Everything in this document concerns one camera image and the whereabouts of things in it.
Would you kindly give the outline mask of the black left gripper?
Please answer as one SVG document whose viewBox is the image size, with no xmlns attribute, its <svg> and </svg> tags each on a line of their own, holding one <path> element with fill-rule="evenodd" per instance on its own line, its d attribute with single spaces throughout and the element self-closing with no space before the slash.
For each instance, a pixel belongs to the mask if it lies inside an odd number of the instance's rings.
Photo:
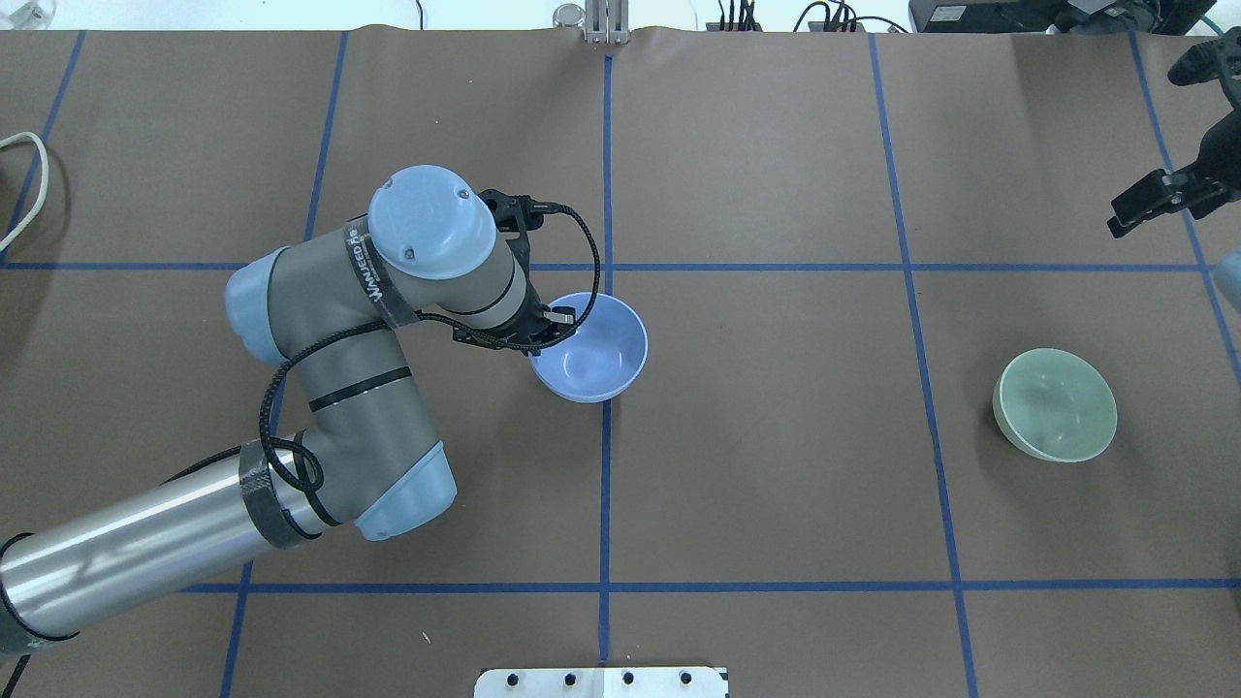
<svg viewBox="0 0 1241 698">
<path fill-rule="evenodd" d="M 571 335 L 578 315 L 572 306 L 546 306 L 530 281 L 530 233 L 540 230 L 550 215 L 563 215 L 558 202 L 539 202 L 527 195 L 509 195 L 496 189 L 478 193 L 496 226 L 496 245 L 480 270 L 491 281 L 504 281 L 495 296 L 450 304 L 450 318 L 480 337 L 457 332 L 455 342 L 485 347 L 504 342 L 536 345 Z M 494 265 L 493 258 L 501 258 Z"/>
</svg>

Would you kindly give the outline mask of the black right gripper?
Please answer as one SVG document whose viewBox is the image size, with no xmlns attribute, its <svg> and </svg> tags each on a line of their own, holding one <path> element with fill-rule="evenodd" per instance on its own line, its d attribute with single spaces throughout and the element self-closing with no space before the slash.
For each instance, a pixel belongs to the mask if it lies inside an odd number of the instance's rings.
<svg viewBox="0 0 1241 698">
<path fill-rule="evenodd" d="M 1207 216 L 1239 200 L 1240 29 L 1186 48 L 1167 71 L 1167 79 L 1178 87 L 1217 83 L 1229 102 L 1229 114 L 1204 134 L 1189 165 L 1179 171 L 1147 173 L 1112 200 L 1107 227 L 1113 238 L 1124 238 L 1134 227 L 1184 207 L 1193 216 Z"/>
</svg>

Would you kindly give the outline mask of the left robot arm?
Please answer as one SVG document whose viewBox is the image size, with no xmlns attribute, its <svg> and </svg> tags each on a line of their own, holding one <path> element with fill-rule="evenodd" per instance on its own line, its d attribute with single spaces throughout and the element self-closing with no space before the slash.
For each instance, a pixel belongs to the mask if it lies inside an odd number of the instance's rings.
<svg viewBox="0 0 1241 698">
<path fill-rule="evenodd" d="M 161 486 L 2 545 L 2 658 L 65 645 L 92 623 L 204 582 L 333 527 L 369 542 L 443 513 L 455 483 L 400 328 L 537 355 L 589 317 L 546 306 L 530 241 L 560 202 L 477 191 L 439 165 L 383 181 L 364 215 L 237 270 L 236 337 L 276 366 L 254 437 Z"/>
</svg>

